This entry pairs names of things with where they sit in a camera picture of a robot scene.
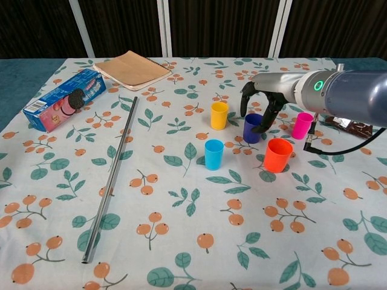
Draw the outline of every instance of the curtain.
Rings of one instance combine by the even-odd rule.
[[[68,0],[2,0],[0,58],[86,57]]]
[[[169,0],[180,57],[267,57],[279,0]]]
[[[387,1],[293,0],[280,57],[387,60]]]
[[[161,55],[156,0],[79,0],[96,57]]]

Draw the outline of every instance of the table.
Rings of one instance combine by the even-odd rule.
[[[40,93],[103,60],[67,59]],[[333,69],[330,59],[154,60],[173,76],[139,92],[105,79],[106,92],[53,132],[30,128],[18,114],[0,133],[3,289],[385,287],[385,134],[345,156],[313,155],[291,138],[301,109],[287,104],[259,143],[240,137],[240,90],[252,76]],[[140,103],[114,196],[94,259],[84,265],[134,96]],[[209,126],[214,101],[230,108],[221,131]],[[258,94],[249,111],[266,106]],[[362,141],[320,120],[316,147],[342,150]],[[294,143],[280,174],[262,166],[274,137]],[[226,145],[216,172],[203,166],[210,138]]]

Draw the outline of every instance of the green indicator light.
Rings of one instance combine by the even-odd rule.
[[[324,85],[324,82],[322,80],[319,80],[317,83],[314,84],[314,90],[320,91]]]

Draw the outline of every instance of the plastic cup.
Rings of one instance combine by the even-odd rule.
[[[223,142],[217,139],[211,139],[204,145],[204,160],[208,170],[218,170],[222,163]]]
[[[252,132],[252,129],[258,126],[259,124],[261,124],[261,121],[262,121],[262,115],[259,115],[259,114],[246,115],[244,119],[244,128],[243,128],[243,140],[246,143],[249,143],[249,144],[258,143],[259,139],[261,138],[261,134]]]
[[[313,116],[308,113],[300,113],[297,115],[296,124],[294,125],[293,131],[291,133],[291,136],[294,139],[304,139],[307,135],[310,124],[313,121]]]
[[[292,152],[293,146],[289,141],[282,138],[271,139],[267,143],[264,167],[272,173],[282,172]]]
[[[222,130],[226,126],[227,112],[229,105],[218,101],[211,106],[211,127],[215,130]]]

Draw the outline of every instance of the brown notebook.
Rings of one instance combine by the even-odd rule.
[[[130,50],[107,62],[95,63],[93,67],[131,91],[138,91],[172,74],[159,63]]]

